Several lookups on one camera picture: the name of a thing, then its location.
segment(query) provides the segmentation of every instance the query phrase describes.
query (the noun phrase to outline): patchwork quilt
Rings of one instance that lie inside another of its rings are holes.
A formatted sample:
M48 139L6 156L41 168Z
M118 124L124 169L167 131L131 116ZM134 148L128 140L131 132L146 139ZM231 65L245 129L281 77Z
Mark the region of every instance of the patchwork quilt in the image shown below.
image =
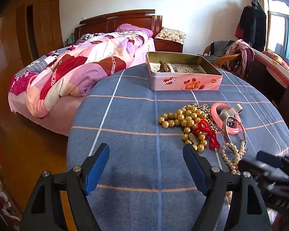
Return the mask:
M28 110L43 118L59 97L84 96L98 81L128 68L147 40L142 31L114 32L48 53L14 75L10 92L26 91Z

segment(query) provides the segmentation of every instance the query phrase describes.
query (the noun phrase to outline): blue gripper pad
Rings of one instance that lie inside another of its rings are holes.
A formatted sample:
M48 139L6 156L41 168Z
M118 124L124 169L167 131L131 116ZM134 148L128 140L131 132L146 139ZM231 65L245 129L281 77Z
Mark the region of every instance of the blue gripper pad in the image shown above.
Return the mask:
M268 154L263 151L259 151L256 156L257 160L262 161L272 167L279 168L283 166L283 162L280 157L275 157L272 154Z
M187 145L185 145L183 148L183 158L197 189L204 195L207 195L209 193L209 189L207 187L206 175Z
M93 156L97 157L86 176L86 185L83 189L85 195L89 195L90 192L96 189L99 179L101 178L105 166L108 162L109 154L110 149L106 143L102 143L97 149L97 151L94 153Z

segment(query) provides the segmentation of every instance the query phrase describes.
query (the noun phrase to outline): blanket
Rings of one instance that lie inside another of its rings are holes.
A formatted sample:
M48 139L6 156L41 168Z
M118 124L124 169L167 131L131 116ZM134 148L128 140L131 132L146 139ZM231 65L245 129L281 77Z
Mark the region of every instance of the blanket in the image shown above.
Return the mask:
M239 63L239 66L236 67L236 64L234 64L234 67L231 67L231 62L227 61L227 69L229 71L233 71L233 73L240 77L241 79L245 78L245 74L249 72L251 63L254 60L254 51L253 49L242 39L235 41L226 51L225 55L234 55L241 53L241 62Z
M128 68L136 49L147 40L142 31L107 33L48 56L45 69L28 81L28 110L43 118L59 97L84 96L98 81Z
M9 91L15 95L19 95L20 93L26 91L31 77L41 73L47 67L47 65L54 60L54 58L69 50L73 50L74 48L75 48L74 46L64 47L49 52L41 56L39 59L33 61L12 77L9 85Z

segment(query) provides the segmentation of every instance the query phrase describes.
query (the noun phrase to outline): red string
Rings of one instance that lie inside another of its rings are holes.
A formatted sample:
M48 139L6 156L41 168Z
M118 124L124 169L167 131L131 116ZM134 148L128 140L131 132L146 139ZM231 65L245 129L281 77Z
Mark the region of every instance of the red string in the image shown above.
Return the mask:
M198 122L197 129L193 130L193 134L197 135L200 131L201 132L206 132L208 133L208 136L210 137L210 142L209 142L209 148L214 149L214 148L220 148L220 144L217 141L216 134L214 130L211 130L209 127L209 124L207 121L204 119L201 119L200 122Z

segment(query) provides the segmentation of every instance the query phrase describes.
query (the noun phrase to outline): pink pillow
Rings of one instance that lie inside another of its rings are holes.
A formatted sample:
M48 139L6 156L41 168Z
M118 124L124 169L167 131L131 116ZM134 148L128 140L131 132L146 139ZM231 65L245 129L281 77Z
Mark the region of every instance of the pink pillow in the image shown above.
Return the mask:
M120 32L120 33L122 33L122 32L132 31L132 30L142 31L142 32L144 32L149 38L152 37L152 35L153 35L153 31L152 31L152 30L149 30L148 28L140 28L140 27L131 25L131 24L129 24L129 23L121 24L121 25L115 30L115 32Z

